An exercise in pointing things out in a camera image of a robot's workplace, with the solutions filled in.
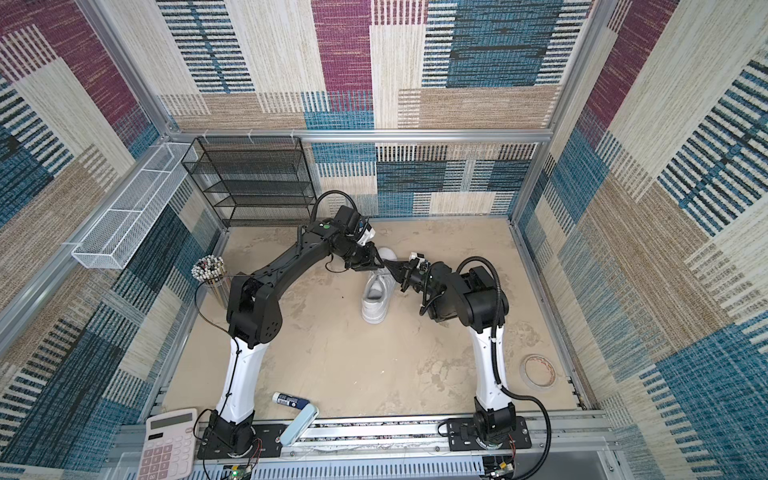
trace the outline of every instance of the beige floor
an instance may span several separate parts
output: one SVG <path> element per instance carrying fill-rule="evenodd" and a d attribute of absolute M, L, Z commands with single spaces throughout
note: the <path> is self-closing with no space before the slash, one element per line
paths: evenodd
<path fill-rule="evenodd" d="M 374 223 L 379 246 L 400 258 L 411 251 L 455 267 L 471 255 L 498 269 L 510 303 L 504 338 L 510 388 L 538 396 L 548 409 L 574 409 L 563 369 L 552 346 L 520 256 L 503 219 L 456 218 Z M 223 255 L 229 270 L 261 268 L 296 239 L 292 228 L 233 229 Z M 336 259 L 331 267 L 341 270 Z M 295 410 L 271 402 L 275 391 L 309 399 L 322 417 L 470 412 L 474 409 L 475 363 L 466 328 L 458 319 L 435 323 L 418 314 L 420 295 L 396 291 L 383 323 L 360 317 L 367 273 L 329 273 L 323 262 L 310 268 L 283 295 L 283 328 L 263 361 L 256 391 L 259 419 L 284 419 Z M 207 295 L 202 311 L 226 325 L 224 311 Z M 221 395 L 229 338 L 197 319 L 165 396 L 167 410 L 213 408 Z M 534 391 L 519 367 L 531 353 L 549 358 L 555 384 Z M 519 402 L 518 409 L 535 405 Z"/>

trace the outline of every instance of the white wire mesh basket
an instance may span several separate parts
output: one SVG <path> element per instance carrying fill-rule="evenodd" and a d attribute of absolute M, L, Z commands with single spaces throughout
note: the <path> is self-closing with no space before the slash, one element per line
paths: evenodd
<path fill-rule="evenodd" d="M 157 149 L 72 251 L 82 266 L 122 270 L 128 265 L 186 176 L 182 158 L 197 157 L 189 146 L 166 143 Z"/>

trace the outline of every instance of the calculator display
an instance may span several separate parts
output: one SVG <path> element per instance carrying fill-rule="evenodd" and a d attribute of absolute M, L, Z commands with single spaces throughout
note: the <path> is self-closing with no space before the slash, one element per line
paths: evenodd
<path fill-rule="evenodd" d="M 167 419 L 160 419 L 160 420 L 154 420 L 153 422 L 149 422 L 149 428 L 153 430 L 162 429 L 163 427 L 176 425 L 177 423 L 184 423 L 184 422 L 191 422 L 191 421 L 192 421 L 192 414 L 185 413 L 183 415 L 177 415 L 175 417 L 168 417 Z"/>

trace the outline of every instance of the black robot arm segment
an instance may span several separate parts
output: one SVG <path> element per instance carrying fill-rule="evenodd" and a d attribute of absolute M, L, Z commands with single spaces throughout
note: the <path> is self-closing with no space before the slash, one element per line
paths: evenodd
<path fill-rule="evenodd" d="M 283 325 L 280 297 L 312 265 L 331 253 L 342 257 L 354 270 L 382 268 L 377 263 L 375 245 L 366 241 L 370 232 L 367 219 L 344 205 L 333 219 L 299 227 L 296 243 L 274 261 L 250 275 L 238 273 L 233 277 L 227 304 L 230 336 L 243 340 L 251 349 L 275 338 Z"/>

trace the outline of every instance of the black cable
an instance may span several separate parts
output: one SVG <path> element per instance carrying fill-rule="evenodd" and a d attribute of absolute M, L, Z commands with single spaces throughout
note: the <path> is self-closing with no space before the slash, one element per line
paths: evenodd
<path fill-rule="evenodd" d="M 217 415 L 216 420 L 214 421 L 213 425 L 210 425 L 210 432 L 214 435 L 216 435 L 216 424 L 219 422 L 219 419 L 221 418 L 221 414 L 224 412 L 224 409 L 227 407 L 227 400 L 230 399 L 230 395 L 232 395 L 232 381 L 235 379 L 235 370 L 237 370 L 237 361 L 240 360 L 240 354 L 243 352 L 243 350 L 240 349 L 240 346 L 237 346 L 237 350 L 235 350 L 235 364 L 232 366 L 232 376 L 230 377 L 230 384 L 227 387 L 227 394 L 224 396 L 224 403 L 221 404 L 221 412 L 219 412 L 219 415 Z M 205 478 L 207 480 L 210 480 L 210 476 L 208 475 L 208 471 L 205 468 L 205 456 L 208 453 L 208 442 L 205 443 L 205 450 L 203 451 L 203 473 L 205 474 Z"/>
<path fill-rule="evenodd" d="M 527 400 L 529 402 L 533 402 L 538 406 L 538 408 L 541 410 L 541 414 L 544 416 L 544 423 L 546 425 L 547 430 L 547 440 L 544 446 L 544 451 L 541 453 L 541 457 L 539 457 L 538 462 L 536 462 L 536 465 L 534 465 L 530 470 L 528 470 L 523 475 L 520 475 L 519 477 L 514 477 L 512 480 L 526 480 L 527 478 L 532 477 L 536 474 L 536 472 L 541 469 L 541 466 L 544 464 L 544 462 L 547 460 L 547 456 L 549 455 L 549 449 L 552 445 L 552 425 L 549 421 L 549 414 L 547 413 L 547 409 L 544 407 L 544 404 L 541 403 L 539 399 L 537 399 L 534 396 L 530 395 L 518 395 L 516 393 L 510 392 L 503 384 L 502 384 L 502 378 L 498 373 L 498 359 L 496 358 L 496 329 L 498 328 L 498 321 L 501 319 L 502 316 L 502 310 L 504 309 L 502 305 L 502 282 L 498 279 L 498 272 L 496 271 L 495 267 L 491 262 L 489 262 L 487 259 L 483 257 L 469 257 L 464 259 L 456 269 L 457 273 L 461 273 L 462 269 L 467 265 L 469 262 L 480 262 L 491 271 L 491 276 L 493 277 L 493 283 L 494 288 L 496 291 L 496 308 L 493 315 L 493 322 L 491 323 L 491 365 L 493 367 L 493 376 L 496 381 L 496 385 L 498 385 L 501 388 L 501 391 L 508 396 L 509 398 L 513 400 Z"/>
<path fill-rule="evenodd" d="M 212 412 L 212 411 L 213 411 L 213 409 L 205 409 L 202 412 L 200 412 L 199 414 L 197 414 L 197 418 L 195 419 L 194 425 L 192 426 L 192 435 L 194 435 L 194 438 L 196 438 L 198 440 L 202 440 L 203 439 L 202 437 L 198 437 L 197 436 L 197 423 L 200 421 L 200 417 L 203 416 L 203 414 L 205 412 Z"/>
<path fill-rule="evenodd" d="M 549 449 L 552 446 L 552 424 L 549 421 L 549 413 L 547 413 L 547 409 L 544 407 L 544 404 L 541 403 L 541 400 L 537 399 L 536 397 L 530 396 L 530 395 L 518 395 L 516 393 L 512 393 L 503 385 L 501 385 L 501 389 L 502 389 L 502 392 L 504 392 L 504 394 L 511 399 L 527 400 L 529 402 L 535 403 L 536 406 L 541 410 L 541 414 L 544 416 L 544 424 L 547 431 L 547 439 L 545 440 L 544 451 L 541 453 L 541 457 L 539 457 L 538 462 L 536 462 L 536 465 L 534 465 L 530 470 L 520 475 L 519 477 L 514 477 L 512 479 L 512 480 L 526 480 L 527 478 L 532 477 L 536 472 L 538 472 L 538 470 L 547 460 L 547 456 L 549 455 Z"/>
<path fill-rule="evenodd" d="M 339 271 L 336 271 L 336 270 L 331 270 L 330 268 L 328 268 L 328 266 L 330 265 L 330 263 L 331 263 L 331 262 L 333 262 L 333 253 L 331 253 L 331 260 L 328 260 L 328 261 L 326 262 L 326 270 L 328 270 L 328 271 L 329 271 L 329 272 L 331 272 L 331 273 L 344 273 L 344 272 L 346 272 L 347 270 L 349 270 L 349 267 L 345 268 L 344 270 L 339 270 Z"/>
<path fill-rule="evenodd" d="M 350 204 L 352 204 L 352 209 L 353 209 L 355 212 L 356 212 L 356 211 L 358 211 L 358 210 L 357 210 L 357 205 L 355 205 L 355 201 L 354 201 L 354 200 L 352 200 L 352 197 L 350 197 L 350 196 L 349 196 L 347 193 L 345 193 L 345 192 L 342 192 L 341 190 L 328 190 L 327 192 L 324 192 L 324 193 L 323 193 L 323 194 L 321 194 L 319 197 L 317 197 L 317 201 L 315 202 L 315 206 L 314 206 L 314 207 L 312 207 L 312 214 L 310 215 L 310 221 L 311 221 L 311 222 L 314 222 L 315 220 L 317 220 L 317 207 L 320 205 L 320 201 L 321 201 L 323 198 L 325 198 L 325 197 L 327 197 L 328 195 L 330 195 L 330 194 L 339 194 L 339 195 L 343 195 L 344 197 L 346 197 L 346 199 L 347 199 L 347 200 L 349 200 L 349 203 L 350 203 Z"/>
<path fill-rule="evenodd" d="M 448 432 L 445 432 L 445 435 L 443 435 L 440 432 L 440 427 L 442 427 L 443 425 L 448 425 L 448 420 L 443 420 L 442 422 L 437 424 L 437 434 L 440 435 L 441 437 L 447 437 L 448 436 Z"/>
<path fill-rule="evenodd" d="M 419 309 L 419 315 L 424 315 L 422 311 L 426 311 L 427 306 L 427 286 L 429 285 L 429 274 L 432 273 L 432 265 L 430 264 L 427 267 L 427 271 L 424 272 L 424 277 L 422 278 L 422 308 Z"/>
<path fill-rule="evenodd" d="M 195 310 L 197 310 L 197 315 L 199 315 L 199 316 L 203 317 L 203 320 L 205 320 L 206 322 L 208 322 L 208 323 L 210 323 L 211 325 L 215 326 L 216 328 L 218 328 L 218 329 L 219 329 L 219 330 L 221 330 L 222 332 L 226 333 L 226 334 L 227 334 L 227 336 L 229 336 L 229 335 L 230 335 L 230 333 L 229 333 L 229 332 L 227 332 L 227 331 L 226 331 L 224 328 L 222 328 L 222 327 L 218 326 L 216 323 L 213 323 L 213 322 L 211 322 L 211 321 L 210 321 L 208 318 L 206 318 L 206 316 L 205 316 L 205 315 L 203 315 L 203 313 L 200 311 L 200 307 L 197 305 L 197 292 L 199 292 L 199 291 L 200 291 L 200 287 L 202 287 L 204 284 L 205 284 L 205 282 L 200 282 L 200 285 L 198 285 L 198 286 L 197 286 L 197 288 L 196 288 L 196 289 L 195 289 L 195 291 L 194 291 L 194 309 L 195 309 Z"/>

